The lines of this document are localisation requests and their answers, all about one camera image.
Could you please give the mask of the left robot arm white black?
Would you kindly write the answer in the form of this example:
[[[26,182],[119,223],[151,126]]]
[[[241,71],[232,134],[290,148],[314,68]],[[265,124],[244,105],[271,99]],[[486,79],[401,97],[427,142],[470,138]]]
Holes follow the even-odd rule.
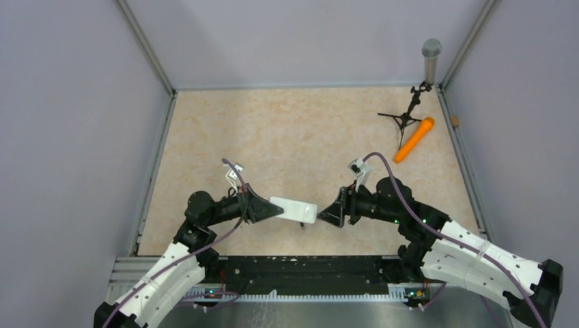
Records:
[[[206,191],[194,192],[187,201],[184,223],[165,252],[128,292],[97,308],[94,326],[159,326],[191,288],[218,276],[212,248],[221,240],[210,226],[233,219],[257,223],[284,214],[287,204],[279,197],[266,200],[250,187],[219,201]]]

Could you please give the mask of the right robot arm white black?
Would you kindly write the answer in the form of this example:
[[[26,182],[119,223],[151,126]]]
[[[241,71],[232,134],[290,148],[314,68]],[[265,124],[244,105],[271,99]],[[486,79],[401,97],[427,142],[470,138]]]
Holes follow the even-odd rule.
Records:
[[[370,218],[397,226],[409,242],[398,249],[392,282],[446,282],[485,297],[529,327],[551,327],[563,287],[563,267],[506,251],[468,231],[446,213],[419,201],[397,178],[378,181],[376,192],[341,187],[318,219],[339,228]]]

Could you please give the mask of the white remote control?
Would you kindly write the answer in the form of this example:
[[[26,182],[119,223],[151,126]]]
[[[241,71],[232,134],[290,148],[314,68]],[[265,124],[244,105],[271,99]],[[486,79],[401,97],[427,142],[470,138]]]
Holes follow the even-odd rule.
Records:
[[[283,209],[281,214],[275,215],[276,218],[307,224],[314,224],[317,220],[316,204],[275,196],[270,197],[269,202]]]

